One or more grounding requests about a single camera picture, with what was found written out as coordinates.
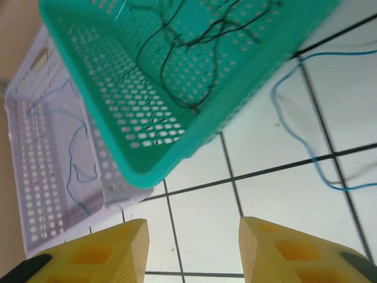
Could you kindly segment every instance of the white tile floor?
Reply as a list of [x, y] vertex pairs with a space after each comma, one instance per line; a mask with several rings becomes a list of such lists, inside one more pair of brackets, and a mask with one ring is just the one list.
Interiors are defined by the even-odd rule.
[[[362, 26], [326, 40], [368, 17]], [[377, 1], [344, 0], [305, 42], [301, 50], [310, 50], [302, 56], [377, 49], [376, 29]], [[319, 46], [310, 47], [319, 41]], [[148, 220], [146, 283], [243, 282], [237, 245], [240, 215], [350, 246], [370, 259], [377, 256], [377, 187], [350, 193], [326, 187], [302, 145], [277, 119], [269, 99], [271, 87], [296, 63], [287, 62], [222, 137], [179, 164], [167, 176], [166, 186], [161, 183], [149, 200], [124, 212], [126, 220]], [[376, 182], [377, 55], [318, 58], [305, 68], [307, 78], [299, 71], [279, 90], [289, 124], [313, 146], [334, 184]], [[122, 221], [119, 213], [91, 231]]]

